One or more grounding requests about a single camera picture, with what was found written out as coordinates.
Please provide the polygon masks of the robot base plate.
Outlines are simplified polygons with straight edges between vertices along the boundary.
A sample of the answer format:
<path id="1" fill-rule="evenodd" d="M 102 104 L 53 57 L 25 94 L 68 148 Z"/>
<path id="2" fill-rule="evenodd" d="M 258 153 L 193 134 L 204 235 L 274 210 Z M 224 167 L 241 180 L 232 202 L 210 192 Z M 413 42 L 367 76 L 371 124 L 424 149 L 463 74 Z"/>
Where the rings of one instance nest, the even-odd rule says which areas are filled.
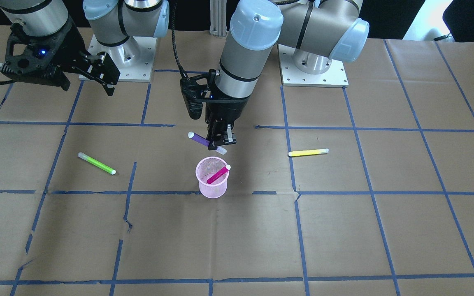
<path id="1" fill-rule="evenodd" d="M 341 61 L 280 44 L 278 52 L 283 86 L 344 88 L 349 85 Z"/>
<path id="2" fill-rule="evenodd" d="M 120 82 L 150 83 L 158 41 L 154 37 L 131 36 L 120 46 L 105 47 L 93 36 L 88 51 L 109 53 L 120 71 Z"/>

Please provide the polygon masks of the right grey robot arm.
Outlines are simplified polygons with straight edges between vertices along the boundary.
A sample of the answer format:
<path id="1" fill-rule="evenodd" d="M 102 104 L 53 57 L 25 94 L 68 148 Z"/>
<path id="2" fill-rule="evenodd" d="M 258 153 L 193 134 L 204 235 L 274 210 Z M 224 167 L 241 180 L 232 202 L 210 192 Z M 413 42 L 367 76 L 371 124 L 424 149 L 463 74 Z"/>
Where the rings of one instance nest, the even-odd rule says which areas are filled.
<path id="1" fill-rule="evenodd" d="M 159 39 L 169 26 L 167 0 L 0 0 L 11 21 L 0 72 L 6 83 L 68 90 L 68 73 L 97 82 L 112 96 L 121 78 L 147 61 L 140 39 Z"/>

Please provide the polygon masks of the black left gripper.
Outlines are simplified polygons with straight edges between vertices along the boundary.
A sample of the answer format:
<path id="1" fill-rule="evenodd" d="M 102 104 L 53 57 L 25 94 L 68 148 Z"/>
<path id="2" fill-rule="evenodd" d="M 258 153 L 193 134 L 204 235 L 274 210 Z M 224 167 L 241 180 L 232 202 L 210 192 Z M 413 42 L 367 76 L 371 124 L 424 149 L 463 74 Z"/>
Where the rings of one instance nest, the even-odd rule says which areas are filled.
<path id="1" fill-rule="evenodd" d="M 207 73 L 189 77 L 185 71 L 180 72 L 180 88 L 190 118 L 199 119 L 203 104 L 207 107 L 208 150 L 216 150 L 221 137 L 224 146 L 237 142 L 233 127 L 249 100 L 249 96 L 235 97 L 220 90 L 216 78 L 222 74 L 217 73 L 217 70 L 209 69 Z"/>

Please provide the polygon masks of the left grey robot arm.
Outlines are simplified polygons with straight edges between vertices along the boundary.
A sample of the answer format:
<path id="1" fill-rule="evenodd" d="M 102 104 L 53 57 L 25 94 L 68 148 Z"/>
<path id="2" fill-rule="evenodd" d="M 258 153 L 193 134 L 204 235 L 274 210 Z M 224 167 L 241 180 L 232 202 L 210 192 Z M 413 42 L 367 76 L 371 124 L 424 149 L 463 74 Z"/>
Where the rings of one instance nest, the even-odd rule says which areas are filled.
<path id="1" fill-rule="evenodd" d="M 206 107 L 205 146 L 216 150 L 237 142 L 233 133 L 275 44 L 341 62 L 360 55 L 370 25 L 359 17 L 361 0 L 241 0 L 218 68 L 189 77 L 182 67 L 180 88 L 190 118 Z"/>

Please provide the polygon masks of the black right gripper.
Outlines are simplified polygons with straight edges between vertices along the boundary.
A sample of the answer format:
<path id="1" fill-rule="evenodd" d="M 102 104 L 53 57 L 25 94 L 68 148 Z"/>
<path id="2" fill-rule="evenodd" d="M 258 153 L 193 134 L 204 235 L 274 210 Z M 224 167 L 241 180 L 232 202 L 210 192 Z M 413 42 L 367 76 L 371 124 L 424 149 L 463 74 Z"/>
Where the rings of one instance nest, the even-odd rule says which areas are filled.
<path id="1" fill-rule="evenodd" d="M 84 39 L 69 18 L 57 32 L 47 36 L 26 35 L 23 21 L 11 25 L 6 56 L 0 72 L 15 82 L 61 87 L 71 82 L 65 73 L 81 74 L 102 85 L 113 96 L 120 70 L 107 52 L 91 55 Z"/>

